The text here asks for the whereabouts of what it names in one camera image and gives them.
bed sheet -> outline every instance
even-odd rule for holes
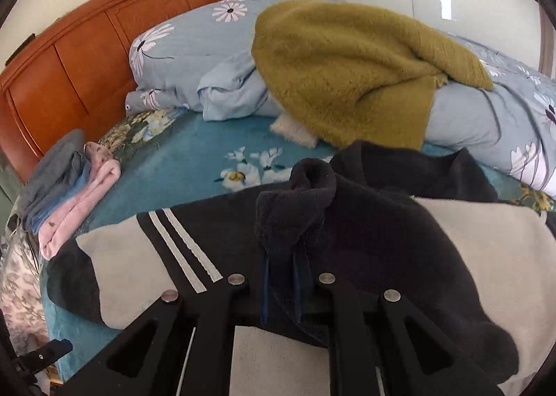
[[[187,203],[262,183],[288,180],[291,166],[304,157],[328,158],[334,149],[320,144],[303,149],[269,131],[273,119],[247,117],[205,122],[186,109],[144,112],[127,119],[103,143],[122,162],[122,176],[85,220],[78,234],[120,222],[142,211]],[[430,155],[452,153],[426,144]],[[482,166],[501,199],[537,210],[555,210],[541,193]],[[58,361],[68,380],[118,333],[55,306],[46,292],[48,266],[41,275],[44,313],[51,339],[69,339],[73,352]]]

gray folded garment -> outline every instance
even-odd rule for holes
[[[84,145],[83,131],[70,131],[38,163],[18,206],[26,230],[31,227],[32,217],[55,205],[75,185],[87,161]]]

headboard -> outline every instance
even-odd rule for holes
[[[96,141],[125,117],[135,37],[217,1],[90,0],[27,45],[0,74],[0,149],[21,180],[70,130]]]

black mechanical device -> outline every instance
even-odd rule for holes
[[[162,296],[59,396],[224,396],[234,328],[261,325],[260,298],[241,274],[202,298]],[[404,295],[357,291],[322,273],[302,304],[330,332],[332,396],[500,396],[487,376]]]

white stripe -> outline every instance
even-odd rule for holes
[[[187,366],[187,361],[189,360],[189,353],[191,352],[191,345],[193,344],[193,337],[195,336],[196,327],[193,327],[193,332],[191,332],[191,339],[189,340],[189,346],[187,346],[187,353],[185,354],[185,361],[183,362],[183,368],[181,369],[180,381],[177,384],[176,396],[180,396],[181,386],[183,385],[183,376],[185,376],[185,367]]]
[[[220,274],[220,272],[218,272],[216,266],[213,265],[211,260],[209,260],[208,256],[205,255],[205,252],[201,250],[201,248],[193,240],[193,238],[190,237],[188,232],[185,231],[185,228],[183,227],[183,225],[181,225],[177,217],[174,216],[173,212],[169,208],[164,208],[163,211],[164,214],[166,214],[166,217],[168,218],[172,226],[176,229],[177,234],[180,235],[180,238],[182,238],[183,242],[185,242],[185,245],[187,245],[187,248],[191,251],[191,253],[195,255],[197,260],[199,260],[199,263],[201,263],[201,265],[205,268],[211,280],[212,281],[220,280],[222,278],[222,275]]]
[[[180,249],[177,248],[176,244],[174,243],[174,241],[172,241],[172,238],[170,237],[170,235],[168,234],[164,226],[160,223],[160,220],[156,216],[156,213],[154,211],[150,211],[148,215],[151,217],[152,223],[155,225],[156,229],[161,234],[162,238],[164,239],[164,242],[166,243],[170,251],[173,253],[173,256],[176,257],[177,262],[180,264],[183,273],[189,280],[189,283],[191,283],[193,289],[196,292],[206,291],[207,288],[205,288],[205,285],[202,283],[201,280],[199,280],[199,277],[197,277],[193,269],[191,269],[191,266],[181,254]]]

